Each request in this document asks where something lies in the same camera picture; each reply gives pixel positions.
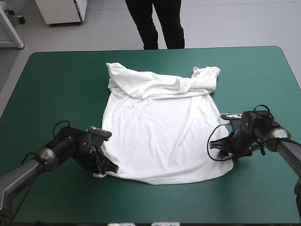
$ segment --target white object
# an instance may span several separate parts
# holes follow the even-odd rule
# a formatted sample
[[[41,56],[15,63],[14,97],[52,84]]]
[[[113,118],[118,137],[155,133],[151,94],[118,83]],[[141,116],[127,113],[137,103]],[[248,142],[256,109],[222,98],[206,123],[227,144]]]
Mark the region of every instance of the white object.
[[[232,113],[220,114],[218,117],[218,122],[220,123],[220,125],[223,125],[223,126],[231,125],[231,122],[230,122],[230,120],[223,119],[222,115],[226,115],[228,117],[235,118],[235,119],[241,119],[241,116],[242,116],[242,114],[232,114]]]
[[[36,3],[47,24],[85,20],[87,0],[36,0]]]
[[[0,47],[23,48],[24,44],[0,5]]]
[[[112,132],[104,154],[119,165],[117,174],[153,185],[181,184],[222,176],[233,162],[207,156],[206,143],[219,125],[209,93],[216,87],[217,67],[193,68],[191,78],[129,70],[107,64],[109,97],[102,128]],[[226,137],[219,127],[212,140]],[[210,150],[218,158],[218,150]]]

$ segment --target white cabinet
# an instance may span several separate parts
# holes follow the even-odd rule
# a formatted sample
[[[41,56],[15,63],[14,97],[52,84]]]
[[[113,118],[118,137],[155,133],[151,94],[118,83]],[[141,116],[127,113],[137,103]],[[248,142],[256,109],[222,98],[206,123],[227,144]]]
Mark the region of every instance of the white cabinet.
[[[47,24],[85,20],[87,0],[36,0]]]

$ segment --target person's leg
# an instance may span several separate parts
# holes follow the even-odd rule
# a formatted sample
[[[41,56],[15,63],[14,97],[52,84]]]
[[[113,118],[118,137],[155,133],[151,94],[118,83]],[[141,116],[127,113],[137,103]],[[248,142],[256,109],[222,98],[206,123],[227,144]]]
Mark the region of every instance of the person's leg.
[[[153,23],[151,0],[126,0],[138,32],[144,44],[144,49],[158,49],[158,32]]]
[[[181,0],[153,0],[167,48],[184,48],[184,31],[180,23]]]

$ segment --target gray floor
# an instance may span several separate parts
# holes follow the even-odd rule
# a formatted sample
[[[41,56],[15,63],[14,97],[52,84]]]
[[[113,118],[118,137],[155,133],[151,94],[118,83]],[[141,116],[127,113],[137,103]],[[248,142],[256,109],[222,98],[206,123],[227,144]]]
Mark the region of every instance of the gray floor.
[[[25,48],[0,49],[0,115],[34,52],[143,48],[124,0],[88,0],[85,22],[67,27],[48,27],[34,0],[12,0],[10,8],[26,18],[14,22]],[[301,0],[182,0],[181,20],[186,48],[279,46],[301,85]]]

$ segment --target black cable tie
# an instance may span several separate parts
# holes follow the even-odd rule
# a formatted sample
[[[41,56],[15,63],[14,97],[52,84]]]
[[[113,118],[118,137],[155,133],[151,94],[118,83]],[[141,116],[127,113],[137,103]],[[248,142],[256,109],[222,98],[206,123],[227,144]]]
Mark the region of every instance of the black cable tie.
[[[38,161],[42,166],[43,166],[43,173],[46,171],[46,162],[47,160],[44,158],[41,158],[41,156],[39,156],[37,153],[35,152],[29,152],[23,159],[21,165],[24,164],[24,162],[26,161],[26,159],[28,158],[29,155],[33,154],[34,155],[34,160]]]

